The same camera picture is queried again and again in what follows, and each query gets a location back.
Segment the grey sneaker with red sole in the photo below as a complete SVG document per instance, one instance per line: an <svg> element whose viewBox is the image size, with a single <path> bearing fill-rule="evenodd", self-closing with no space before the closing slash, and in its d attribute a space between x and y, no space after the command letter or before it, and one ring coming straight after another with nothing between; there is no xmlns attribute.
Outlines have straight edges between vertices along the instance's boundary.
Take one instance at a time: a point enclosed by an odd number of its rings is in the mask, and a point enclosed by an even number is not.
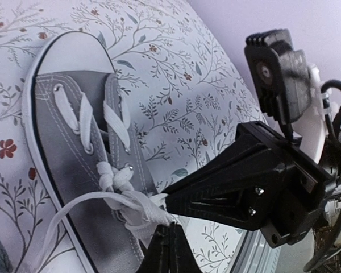
<svg viewBox="0 0 341 273"><path fill-rule="evenodd" d="M70 31L29 69L22 112L30 155L57 212L35 270L63 224L86 272L136 272L161 209L115 69L93 35Z"/></svg>

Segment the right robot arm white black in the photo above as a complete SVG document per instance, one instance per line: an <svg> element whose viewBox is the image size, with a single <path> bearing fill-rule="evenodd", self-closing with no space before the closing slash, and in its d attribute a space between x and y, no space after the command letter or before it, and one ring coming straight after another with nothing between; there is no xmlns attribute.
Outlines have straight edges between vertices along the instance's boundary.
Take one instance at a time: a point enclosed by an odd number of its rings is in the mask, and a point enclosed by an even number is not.
<svg viewBox="0 0 341 273"><path fill-rule="evenodd" d="M319 160L260 121L240 123L235 141L205 166L165 189L169 213L260 230L271 247L293 245L322 216L341 184L339 144Z"/></svg>

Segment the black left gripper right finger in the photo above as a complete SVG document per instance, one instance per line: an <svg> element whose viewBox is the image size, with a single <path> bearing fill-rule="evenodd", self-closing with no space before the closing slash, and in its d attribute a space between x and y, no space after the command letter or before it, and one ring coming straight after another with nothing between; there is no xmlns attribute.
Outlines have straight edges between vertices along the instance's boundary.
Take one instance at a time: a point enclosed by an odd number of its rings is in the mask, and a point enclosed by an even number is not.
<svg viewBox="0 0 341 273"><path fill-rule="evenodd" d="M172 272L201 273L181 225L172 223Z"/></svg>

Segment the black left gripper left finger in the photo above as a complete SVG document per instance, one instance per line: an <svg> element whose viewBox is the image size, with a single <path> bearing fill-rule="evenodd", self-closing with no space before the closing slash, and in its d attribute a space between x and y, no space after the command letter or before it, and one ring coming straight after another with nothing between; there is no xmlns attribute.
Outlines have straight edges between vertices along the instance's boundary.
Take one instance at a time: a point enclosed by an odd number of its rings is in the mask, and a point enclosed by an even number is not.
<svg viewBox="0 0 341 273"><path fill-rule="evenodd" d="M167 226L157 226L136 273L169 272L169 231Z"/></svg>

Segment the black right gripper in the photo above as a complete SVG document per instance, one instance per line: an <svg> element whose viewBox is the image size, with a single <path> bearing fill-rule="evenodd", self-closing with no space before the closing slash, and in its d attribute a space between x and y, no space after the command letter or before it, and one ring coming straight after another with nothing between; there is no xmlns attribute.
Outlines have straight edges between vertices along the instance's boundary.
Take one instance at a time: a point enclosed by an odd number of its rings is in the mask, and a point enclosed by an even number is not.
<svg viewBox="0 0 341 273"><path fill-rule="evenodd" d="M331 176L262 122L239 124L239 137L221 154L167 187L169 213L246 229L268 244L293 245L322 213Z"/></svg>

